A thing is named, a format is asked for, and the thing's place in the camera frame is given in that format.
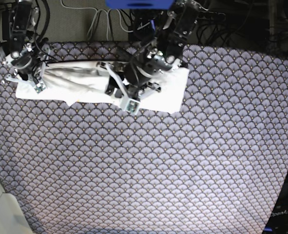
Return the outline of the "white printed T-shirt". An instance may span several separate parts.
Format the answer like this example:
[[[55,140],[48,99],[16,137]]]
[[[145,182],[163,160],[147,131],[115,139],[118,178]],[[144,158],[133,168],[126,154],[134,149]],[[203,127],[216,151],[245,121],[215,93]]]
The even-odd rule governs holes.
[[[49,64],[42,77],[46,89],[38,94],[29,84],[19,83],[16,97],[30,100],[61,100],[68,106],[76,102],[110,103],[119,106],[119,98],[105,94],[109,73],[106,69],[101,69],[98,64],[97,61]],[[182,105],[189,72],[189,69],[181,67],[153,77],[151,82],[160,85],[161,91],[142,98],[139,107],[170,114],[178,112]]]

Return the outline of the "fan-patterned grey tablecloth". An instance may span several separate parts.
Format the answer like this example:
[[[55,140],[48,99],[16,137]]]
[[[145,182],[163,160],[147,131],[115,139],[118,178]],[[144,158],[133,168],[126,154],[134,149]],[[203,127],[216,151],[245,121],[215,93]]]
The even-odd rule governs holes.
[[[288,58],[188,45],[177,113],[21,100],[0,55],[0,182],[38,234],[260,234],[288,172]]]

